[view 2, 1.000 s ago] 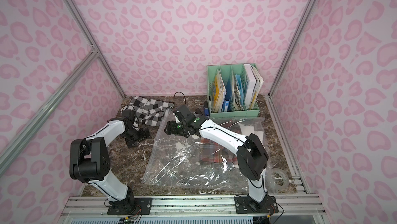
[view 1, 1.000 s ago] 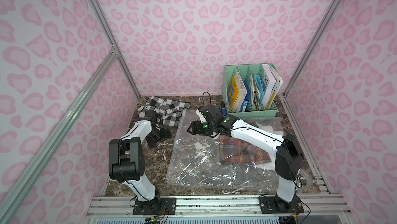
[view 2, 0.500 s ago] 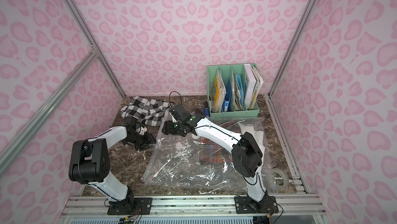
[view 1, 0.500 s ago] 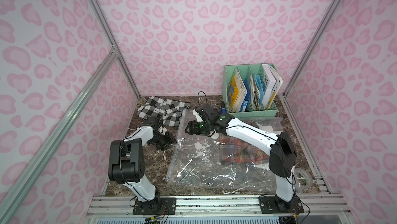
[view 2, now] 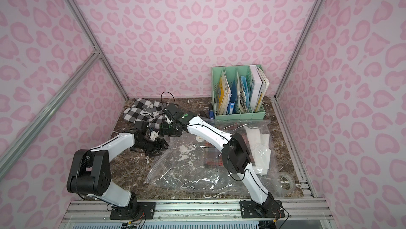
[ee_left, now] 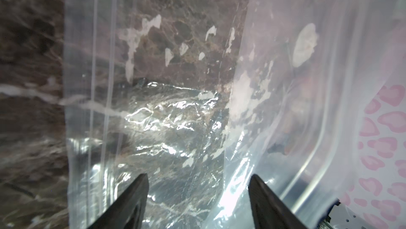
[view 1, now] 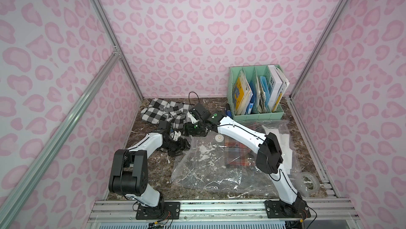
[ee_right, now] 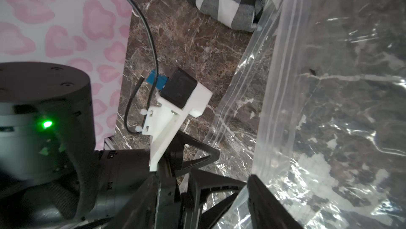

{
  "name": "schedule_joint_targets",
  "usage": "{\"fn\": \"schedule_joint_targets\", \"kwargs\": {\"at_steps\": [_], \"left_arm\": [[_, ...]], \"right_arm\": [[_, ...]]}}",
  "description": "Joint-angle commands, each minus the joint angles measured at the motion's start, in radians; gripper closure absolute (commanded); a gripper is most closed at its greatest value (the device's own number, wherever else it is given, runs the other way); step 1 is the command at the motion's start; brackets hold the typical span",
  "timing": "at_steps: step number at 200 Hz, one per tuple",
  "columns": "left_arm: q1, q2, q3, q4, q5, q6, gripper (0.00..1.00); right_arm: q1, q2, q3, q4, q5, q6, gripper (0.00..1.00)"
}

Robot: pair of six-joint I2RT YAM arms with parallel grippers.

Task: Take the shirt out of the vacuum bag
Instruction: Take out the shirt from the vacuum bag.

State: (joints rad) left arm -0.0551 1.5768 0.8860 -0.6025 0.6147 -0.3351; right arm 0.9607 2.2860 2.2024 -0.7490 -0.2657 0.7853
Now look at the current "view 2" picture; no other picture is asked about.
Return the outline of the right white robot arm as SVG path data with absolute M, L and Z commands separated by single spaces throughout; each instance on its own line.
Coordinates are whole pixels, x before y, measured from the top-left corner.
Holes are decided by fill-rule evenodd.
M 170 123 L 160 125 L 159 135 L 180 137 L 184 132 L 203 138 L 222 153 L 223 165 L 230 176 L 236 175 L 247 188 L 258 214 L 264 216 L 276 205 L 273 195 L 261 183 L 253 169 L 248 147 L 240 134 L 229 134 L 204 121 L 199 116 L 185 114 Z

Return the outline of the clear plastic vacuum bag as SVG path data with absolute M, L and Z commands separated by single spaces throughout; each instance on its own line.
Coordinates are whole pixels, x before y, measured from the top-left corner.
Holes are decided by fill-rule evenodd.
M 282 197 L 269 121 L 208 122 L 224 132 L 238 133 L 243 137 L 250 152 L 253 172 L 275 198 Z M 148 184 L 175 191 L 249 196 L 239 178 L 228 174 L 221 152 L 213 145 L 186 132 L 181 137 L 170 137 L 168 141 L 168 150 L 148 173 Z

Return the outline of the red plaid shirt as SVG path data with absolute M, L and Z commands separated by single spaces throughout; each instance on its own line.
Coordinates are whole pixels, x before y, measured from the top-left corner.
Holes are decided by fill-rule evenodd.
M 212 144 L 206 142 L 204 145 L 204 160 L 205 168 L 224 167 L 222 153 Z

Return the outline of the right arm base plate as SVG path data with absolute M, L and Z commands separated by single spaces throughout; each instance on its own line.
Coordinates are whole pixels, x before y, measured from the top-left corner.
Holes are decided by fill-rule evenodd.
M 242 218 L 285 218 L 282 203 L 279 200 L 271 200 L 269 203 L 257 204 L 252 200 L 240 200 Z

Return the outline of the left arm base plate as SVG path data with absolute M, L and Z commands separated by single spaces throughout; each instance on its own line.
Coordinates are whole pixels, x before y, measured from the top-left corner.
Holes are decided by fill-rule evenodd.
M 153 219 L 156 202 L 137 202 L 134 207 L 113 206 L 110 220 Z

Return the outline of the black white checkered shirt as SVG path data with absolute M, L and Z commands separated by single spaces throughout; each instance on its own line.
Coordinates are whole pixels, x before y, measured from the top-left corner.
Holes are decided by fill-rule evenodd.
M 159 131 L 160 124 L 166 121 L 163 112 L 167 103 L 151 101 L 147 99 L 136 99 L 133 105 L 123 112 L 124 120 L 131 123 L 145 121 L 155 132 Z

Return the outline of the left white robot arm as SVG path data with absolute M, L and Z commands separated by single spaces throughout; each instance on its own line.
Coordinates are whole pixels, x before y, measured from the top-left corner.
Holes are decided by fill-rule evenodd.
M 141 149 L 146 156 L 167 150 L 163 137 L 150 140 L 139 130 L 123 132 L 89 150 L 75 152 L 67 180 L 67 191 L 84 198 L 98 198 L 113 207 L 137 209 L 136 195 L 112 182 L 110 162 L 127 149 Z

